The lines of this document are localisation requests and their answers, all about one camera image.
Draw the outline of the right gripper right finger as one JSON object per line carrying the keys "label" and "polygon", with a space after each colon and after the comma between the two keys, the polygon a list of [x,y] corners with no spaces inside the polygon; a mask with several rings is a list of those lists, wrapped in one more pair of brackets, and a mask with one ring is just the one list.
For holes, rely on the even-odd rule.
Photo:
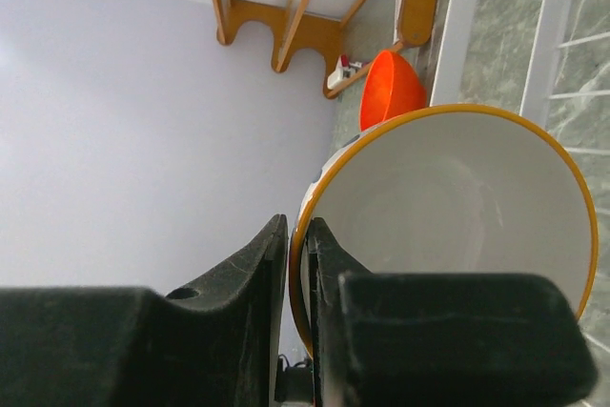
{"label": "right gripper right finger", "polygon": [[306,236],[317,406],[567,406],[599,373],[566,298],[513,274],[374,274]]}

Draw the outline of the orange bowl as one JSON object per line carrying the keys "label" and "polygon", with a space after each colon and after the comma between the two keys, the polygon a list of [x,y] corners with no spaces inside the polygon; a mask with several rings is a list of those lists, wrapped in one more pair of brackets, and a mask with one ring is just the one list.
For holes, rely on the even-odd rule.
{"label": "orange bowl", "polygon": [[380,52],[371,64],[359,110],[359,128],[366,131],[426,106],[427,94],[415,69],[395,51]]}

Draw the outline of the cream bowl patterned rim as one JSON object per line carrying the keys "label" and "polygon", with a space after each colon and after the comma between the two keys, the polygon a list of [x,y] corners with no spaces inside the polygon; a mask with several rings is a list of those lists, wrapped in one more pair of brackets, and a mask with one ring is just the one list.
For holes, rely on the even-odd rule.
{"label": "cream bowl patterned rim", "polygon": [[441,105],[352,137],[321,167],[290,242],[289,297],[312,350],[303,271],[313,219],[382,273],[527,273],[586,307],[598,264],[595,205],[575,160],[535,123],[495,107]]}

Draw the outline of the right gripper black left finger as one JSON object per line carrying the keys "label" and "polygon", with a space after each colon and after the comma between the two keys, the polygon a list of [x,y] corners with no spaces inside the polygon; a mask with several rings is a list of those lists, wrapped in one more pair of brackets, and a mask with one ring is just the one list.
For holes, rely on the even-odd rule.
{"label": "right gripper black left finger", "polygon": [[5,406],[270,406],[288,224],[168,295],[142,287],[5,288]]}

